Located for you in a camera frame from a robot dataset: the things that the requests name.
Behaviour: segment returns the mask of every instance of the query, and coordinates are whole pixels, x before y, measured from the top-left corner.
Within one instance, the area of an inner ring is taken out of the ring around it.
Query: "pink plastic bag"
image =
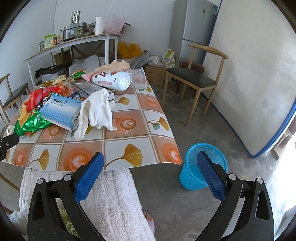
[[[104,11],[105,14],[102,15],[104,18],[104,33],[118,34],[126,21],[128,11],[125,11],[124,14],[119,17],[111,14],[111,10],[112,7],[110,6],[106,11]]]

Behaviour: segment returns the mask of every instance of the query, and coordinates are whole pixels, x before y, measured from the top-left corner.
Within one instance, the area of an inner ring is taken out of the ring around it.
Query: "white towel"
[[[20,188],[20,211],[10,220],[27,234],[28,213],[39,178],[60,180],[70,172],[43,171],[26,168]],[[128,169],[102,171],[81,206],[86,215],[107,241],[155,241]]]
[[[74,138],[80,141],[84,138],[88,124],[98,129],[105,126],[109,131],[116,130],[112,126],[112,112],[108,101],[109,93],[103,88],[92,93],[81,103],[79,126],[74,133]]]

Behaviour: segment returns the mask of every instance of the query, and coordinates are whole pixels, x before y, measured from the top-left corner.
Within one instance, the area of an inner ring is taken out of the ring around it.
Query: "blue gripper pad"
[[[202,173],[207,185],[209,186],[214,198],[220,200],[222,203],[226,197],[225,185],[207,158],[209,157],[205,156],[202,152],[199,152],[196,156],[197,166]]]
[[[85,200],[98,178],[100,172],[104,167],[104,156],[102,153],[96,154],[89,161],[88,168],[85,170],[83,176],[75,185],[74,198],[77,203]]]

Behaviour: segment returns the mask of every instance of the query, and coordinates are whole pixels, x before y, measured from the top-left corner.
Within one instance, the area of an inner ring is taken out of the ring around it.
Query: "gray refrigerator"
[[[174,52],[176,67],[179,59],[190,59],[190,43],[209,45],[218,8],[206,0],[176,0],[174,2],[169,48]],[[203,63],[206,52],[195,49],[193,61]]]

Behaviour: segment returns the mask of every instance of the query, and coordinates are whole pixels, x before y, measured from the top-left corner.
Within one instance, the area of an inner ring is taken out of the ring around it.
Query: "rice cooker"
[[[87,23],[73,23],[64,27],[63,40],[68,41],[75,38],[77,30],[82,29],[83,33],[87,32]]]

